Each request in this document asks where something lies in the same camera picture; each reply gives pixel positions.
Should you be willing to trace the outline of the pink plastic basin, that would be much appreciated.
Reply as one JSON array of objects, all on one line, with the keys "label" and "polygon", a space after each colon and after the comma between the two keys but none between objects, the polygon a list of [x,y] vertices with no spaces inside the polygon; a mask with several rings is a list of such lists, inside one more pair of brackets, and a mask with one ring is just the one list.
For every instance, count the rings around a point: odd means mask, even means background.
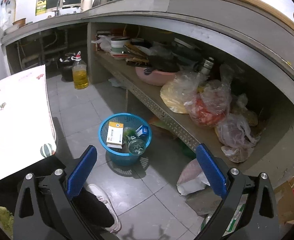
[{"label": "pink plastic basin", "polygon": [[151,74],[144,74],[145,68],[135,67],[135,71],[140,80],[153,86],[163,86],[174,79],[176,73],[162,72],[154,70]]}]

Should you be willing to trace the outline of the yellow cooking oil bottle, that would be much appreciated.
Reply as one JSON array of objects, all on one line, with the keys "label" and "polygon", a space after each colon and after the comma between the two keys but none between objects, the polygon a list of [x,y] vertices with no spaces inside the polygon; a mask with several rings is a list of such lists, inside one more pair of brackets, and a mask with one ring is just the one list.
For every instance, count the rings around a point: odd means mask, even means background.
[{"label": "yellow cooking oil bottle", "polygon": [[85,89],[88,87],[87,64],[81,58],[81,51],[72,57],[72,75],[75,89]]}]

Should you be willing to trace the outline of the yellow white medicine box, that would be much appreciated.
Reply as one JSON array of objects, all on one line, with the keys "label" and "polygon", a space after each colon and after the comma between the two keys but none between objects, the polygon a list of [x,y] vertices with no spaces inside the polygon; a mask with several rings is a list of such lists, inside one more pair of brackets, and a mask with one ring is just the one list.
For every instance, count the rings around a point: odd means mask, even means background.
[{"label": "yellow white medicine box", "polygon": [[110,121],[108,123],[106,145],[109,148],[122,149],[124,124]]}]

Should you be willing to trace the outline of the blue toothpaste box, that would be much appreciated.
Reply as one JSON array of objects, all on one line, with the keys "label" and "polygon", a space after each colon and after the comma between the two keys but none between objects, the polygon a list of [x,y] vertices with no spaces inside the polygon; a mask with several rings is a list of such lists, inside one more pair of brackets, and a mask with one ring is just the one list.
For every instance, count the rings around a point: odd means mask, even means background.
[{"label": "blue toothpaste box", "polygon": [[138,137],[144,141],[147,141],[149,138],[149,128],[148,126],[141,125],[136,129],[136,134]]}]

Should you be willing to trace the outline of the green plastic bottle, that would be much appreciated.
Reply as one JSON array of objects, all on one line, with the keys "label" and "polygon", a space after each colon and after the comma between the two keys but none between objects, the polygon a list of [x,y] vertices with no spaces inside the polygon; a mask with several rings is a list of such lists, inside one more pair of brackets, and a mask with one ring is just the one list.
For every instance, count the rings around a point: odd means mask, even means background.
[{"label": "green plastic bottle", "polygon": [[141,139],[136,131],[131,127],[125,127],[123,130],[123,140],[127,145],[127,148],[132,155],[142,155],[146,150],[146,144]]}]

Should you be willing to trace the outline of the pink patterned tablecloth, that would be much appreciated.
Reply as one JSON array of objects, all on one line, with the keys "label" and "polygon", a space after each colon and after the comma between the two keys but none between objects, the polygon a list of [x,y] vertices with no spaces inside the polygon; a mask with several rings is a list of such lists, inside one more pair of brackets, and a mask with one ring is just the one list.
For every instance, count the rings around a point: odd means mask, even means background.
[{"label": "pink patterned tablecloth", "polygon": [[45,66],[0,80],[0,180],[55,152]]}]

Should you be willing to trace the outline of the yellow detergent bottle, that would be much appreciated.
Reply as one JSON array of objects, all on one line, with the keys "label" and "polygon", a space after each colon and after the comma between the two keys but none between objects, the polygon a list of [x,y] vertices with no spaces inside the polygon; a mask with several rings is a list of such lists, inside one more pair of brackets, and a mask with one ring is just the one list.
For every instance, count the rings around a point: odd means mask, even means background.
[{"label": "yellow detergent bottle", "polygon": [[47,10],[47,0],[40,0],[36,3],[35,15],[39,16],[46,13]]}]

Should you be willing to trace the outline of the yellow plastic bag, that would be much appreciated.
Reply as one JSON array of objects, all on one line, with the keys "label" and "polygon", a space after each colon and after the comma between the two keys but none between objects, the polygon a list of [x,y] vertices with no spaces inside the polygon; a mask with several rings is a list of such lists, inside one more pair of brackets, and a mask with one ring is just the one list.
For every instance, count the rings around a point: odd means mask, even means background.
[{"label": "yellow plastic bag", "polygon": [[165,105],[174,113],[187,114],[184,104],[195,92],[194,83],[190,80],[173,79],[160,90],[160,97]]}]

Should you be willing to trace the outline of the white kettle jug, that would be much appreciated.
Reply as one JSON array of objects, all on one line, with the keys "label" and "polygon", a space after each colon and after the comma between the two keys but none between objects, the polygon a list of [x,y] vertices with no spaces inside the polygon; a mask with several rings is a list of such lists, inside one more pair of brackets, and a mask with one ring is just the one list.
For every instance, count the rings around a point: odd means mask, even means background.
[{"label": "white kettle jug", "polygon": [[92,8],[93,0],[81,0],[80,8],[81,12],[90,10]]}]

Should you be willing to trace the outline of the brown cardboard box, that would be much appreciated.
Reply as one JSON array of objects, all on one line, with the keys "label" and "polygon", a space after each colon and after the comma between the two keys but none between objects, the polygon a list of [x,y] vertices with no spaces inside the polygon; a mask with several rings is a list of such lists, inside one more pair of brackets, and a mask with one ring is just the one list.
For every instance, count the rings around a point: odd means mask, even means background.
[{"label": "brown cardboard box", "polygon": [[294,176],[274,190],[280,224],[294,221]]}]

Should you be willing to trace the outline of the concrete kitchen counter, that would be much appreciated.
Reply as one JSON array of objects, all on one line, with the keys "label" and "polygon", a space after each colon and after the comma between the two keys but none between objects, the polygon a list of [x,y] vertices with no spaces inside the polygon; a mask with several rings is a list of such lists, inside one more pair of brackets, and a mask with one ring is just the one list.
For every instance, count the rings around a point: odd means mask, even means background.
[{"label": "concrete kitchen counter", "polygon": [[[115,0],[86,12],[55,16],[5,35],[4,46],[53,27],[74,23],[127,23],[172,31],[232,55],[273,83],[294,105],[294,23],[279,20],[263,2],[240,0]],[[274,183],[294,175],[294,111],[285,111],[269,131],[289,127],[258,160],[249,160],[247,173],[265,171]]]}]

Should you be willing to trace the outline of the white plastic bag on shelf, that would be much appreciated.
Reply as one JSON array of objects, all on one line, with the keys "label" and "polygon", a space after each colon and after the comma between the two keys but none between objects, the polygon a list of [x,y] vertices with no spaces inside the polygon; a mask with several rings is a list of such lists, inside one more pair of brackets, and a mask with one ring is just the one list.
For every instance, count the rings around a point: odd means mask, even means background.
[{"label": "white plastic bag on shelf", "polygon": [[111,51],[111,40],[114,38],[112,35],[99,35],[97,40],[91,40],[91,44],[95,45],[96,51],[104,51],[109,53]]}]

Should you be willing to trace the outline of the white pink sack on floor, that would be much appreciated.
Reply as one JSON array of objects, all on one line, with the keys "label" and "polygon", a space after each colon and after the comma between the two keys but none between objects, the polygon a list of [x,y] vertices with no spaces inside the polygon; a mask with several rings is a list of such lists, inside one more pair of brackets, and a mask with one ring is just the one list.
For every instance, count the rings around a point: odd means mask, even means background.
[{"label": "white pink sack on floor", "polygon": [[210,186],[210,183],[197,159],[186,165],[176,183],[177,190],[182,196],[204,190],[206,186]]}]

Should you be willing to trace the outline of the brown ceramic bowl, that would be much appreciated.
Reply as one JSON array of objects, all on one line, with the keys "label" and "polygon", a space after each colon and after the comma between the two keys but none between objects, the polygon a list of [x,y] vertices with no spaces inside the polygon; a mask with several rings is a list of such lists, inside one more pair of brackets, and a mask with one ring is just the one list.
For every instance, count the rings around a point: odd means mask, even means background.
[{"label": "brown ceramic bowl", "polygon": [[23,26],[26,25],[26,18],[22,18],[22,19],[16,20],[15,22],[12,23],[12,25],[16,25],[19,28],[21,28],[21,27],[23,27]]}]

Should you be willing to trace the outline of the stack of white bowls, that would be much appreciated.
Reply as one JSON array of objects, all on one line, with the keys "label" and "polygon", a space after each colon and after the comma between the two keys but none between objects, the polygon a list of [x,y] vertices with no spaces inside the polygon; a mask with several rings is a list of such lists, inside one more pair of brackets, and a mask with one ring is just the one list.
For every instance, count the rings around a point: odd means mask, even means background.
[{"label": "stack of white bowls", "polygon": [[125,46],[130,44],[131,39],[129,37],[113,37],[111,38],[111,51],[112,57],[127,57],[127,49]]}]

